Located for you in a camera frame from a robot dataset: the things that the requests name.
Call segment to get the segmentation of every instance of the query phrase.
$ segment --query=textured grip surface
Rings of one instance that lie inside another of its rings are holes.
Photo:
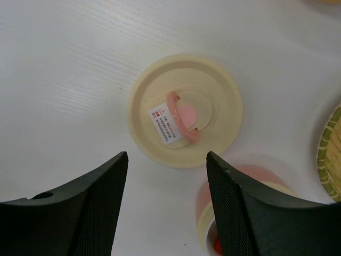
[[[89,189],[70,256],[110,256],[123,196],[126,157]]]
[[[223,255],[258,255],[240,187],[210,154],[207,175]]]

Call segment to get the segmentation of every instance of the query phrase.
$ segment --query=cream plastic lid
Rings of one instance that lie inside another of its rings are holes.
[[[211,150],[227,150],[239,132],[243,107],[223,67],[195,55],[174,55],[139,76],[128,111],[133,139],[148,156],[190,168],[203,165]]]

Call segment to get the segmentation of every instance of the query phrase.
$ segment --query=warning label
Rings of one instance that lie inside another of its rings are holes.
[[[182,138],[166,103],[150,109],[148,114],[165,145]]]

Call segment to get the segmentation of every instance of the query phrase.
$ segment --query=red object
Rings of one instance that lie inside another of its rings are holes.
[[[219,236],[217,236],[215,243],[214,243],[214,250],[219,254],[219,255],[223,255],[222,252],[222,246],[220,244],[220,239]]]

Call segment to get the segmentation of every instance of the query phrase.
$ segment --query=pink knob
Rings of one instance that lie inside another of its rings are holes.
[[[179,100],[180,97],[174,91],[167,94],[167,106],[170,114],[172,115],[173,120],[181,135],[183,135],[189,143],[197,143],[199,141],[199,131],[197,129],[189,131],[188,129],[195,123],[197,113],[190,106],[182,107],[180,112],[176,106],[176,103]]]

